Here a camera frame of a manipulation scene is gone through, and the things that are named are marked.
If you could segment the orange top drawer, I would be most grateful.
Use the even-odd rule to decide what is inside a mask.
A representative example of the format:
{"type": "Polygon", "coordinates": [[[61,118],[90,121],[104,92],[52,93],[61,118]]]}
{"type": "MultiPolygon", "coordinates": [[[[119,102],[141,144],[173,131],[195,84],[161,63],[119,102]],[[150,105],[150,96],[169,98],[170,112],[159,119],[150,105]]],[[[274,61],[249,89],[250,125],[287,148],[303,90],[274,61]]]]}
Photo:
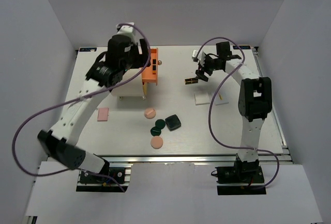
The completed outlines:
{"type": "Polygon", "coordinates": [[[151,49],[151,65],[149,67],[146,67],[144,71],[142,72],[142,83],[154,83],[157,85],[158,83],[158,67],[162,65],[162,61],[159,59],[159,49],[158,48],[152,48],[151,49]],[[157,60],[157,72],[156,74],[152,73],[152,60],[157,60]]]}

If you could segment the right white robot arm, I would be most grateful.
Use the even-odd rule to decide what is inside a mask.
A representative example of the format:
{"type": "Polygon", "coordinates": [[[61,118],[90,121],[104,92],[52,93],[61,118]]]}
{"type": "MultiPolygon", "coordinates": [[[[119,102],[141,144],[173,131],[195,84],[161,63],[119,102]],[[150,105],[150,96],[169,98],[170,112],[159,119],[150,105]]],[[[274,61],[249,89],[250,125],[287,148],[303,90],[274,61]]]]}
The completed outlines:
{"type": "Polygon", "coordinates": [[[228,182],[252,181],[258,173],[258,148],[261,129],[272,110],[272,82],[260,77],[245,65],[245,56],[234,55],[229,42],[216,44],[216,56],[194,50],[192,60],[198,64],[196,78],[208,81],[214,71],[222,70],[240,86],[238,110],[242,116],[242,137],[234,165],[219,169],[217,175],[228,182]]]}

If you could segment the black gold lipstick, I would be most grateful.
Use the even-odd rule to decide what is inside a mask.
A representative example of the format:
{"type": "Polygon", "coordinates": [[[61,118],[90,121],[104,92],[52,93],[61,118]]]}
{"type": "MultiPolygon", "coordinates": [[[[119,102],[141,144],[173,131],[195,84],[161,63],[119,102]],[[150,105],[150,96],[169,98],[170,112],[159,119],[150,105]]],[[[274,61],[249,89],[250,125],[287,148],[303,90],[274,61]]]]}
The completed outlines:
{"type": "Polygon", "coordinates": [[[156,72],[157,72],[157,60],[153,59],[152,60],[152,73],[156,74],[156,72]]]}
{"type": "Polygon", "coordinates": [[[196,84],[199,80],[197,78],[187,78],[185,79],[185,85],[196,84]]]}

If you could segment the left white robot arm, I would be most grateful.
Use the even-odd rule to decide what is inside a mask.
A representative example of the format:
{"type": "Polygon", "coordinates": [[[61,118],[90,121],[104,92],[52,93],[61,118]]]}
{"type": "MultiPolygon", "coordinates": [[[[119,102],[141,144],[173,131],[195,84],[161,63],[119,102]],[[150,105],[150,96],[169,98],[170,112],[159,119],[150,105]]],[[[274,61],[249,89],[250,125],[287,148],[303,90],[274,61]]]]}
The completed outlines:
{"type": "Polygon", "coordinates": [[[150,65],[146,39],[135,43],[126,35],[114,35],[108,49],[100,53],[85,75],[78,100],[69,105],[60,119],[37,136],[47,155],[70,170],[91,172],[98,182],[109,177],[110,164],[105,159],[77,146],[86,123],[99,104],[121,83],[129,69],[150,65]]]}

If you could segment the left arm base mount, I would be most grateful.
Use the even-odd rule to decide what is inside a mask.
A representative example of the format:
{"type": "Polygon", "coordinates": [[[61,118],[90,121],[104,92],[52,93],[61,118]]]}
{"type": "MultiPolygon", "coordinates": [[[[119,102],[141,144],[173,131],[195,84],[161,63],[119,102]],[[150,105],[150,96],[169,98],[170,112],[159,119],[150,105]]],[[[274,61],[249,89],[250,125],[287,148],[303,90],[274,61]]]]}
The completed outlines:
{"type": "Polygon", "coordinates": [[[130,182],[131,165],[111,163],[106,176],[95,176],[81,171],[78,176],[77,192],[125,193],[130,182]]]}

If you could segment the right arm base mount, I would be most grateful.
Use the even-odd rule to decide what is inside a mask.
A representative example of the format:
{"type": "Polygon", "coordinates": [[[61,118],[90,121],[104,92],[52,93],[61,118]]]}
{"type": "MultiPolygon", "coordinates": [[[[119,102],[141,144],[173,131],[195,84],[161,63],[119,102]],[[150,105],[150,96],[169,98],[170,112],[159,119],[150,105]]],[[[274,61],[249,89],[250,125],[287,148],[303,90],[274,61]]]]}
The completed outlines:
{"type": "Polygon", "coordinates": [[[265,195],[264,175],[259,160],[241,161],[236,158],[233,166],[219,166],[211,172],[217,179],[219,196],[265,195]]]}

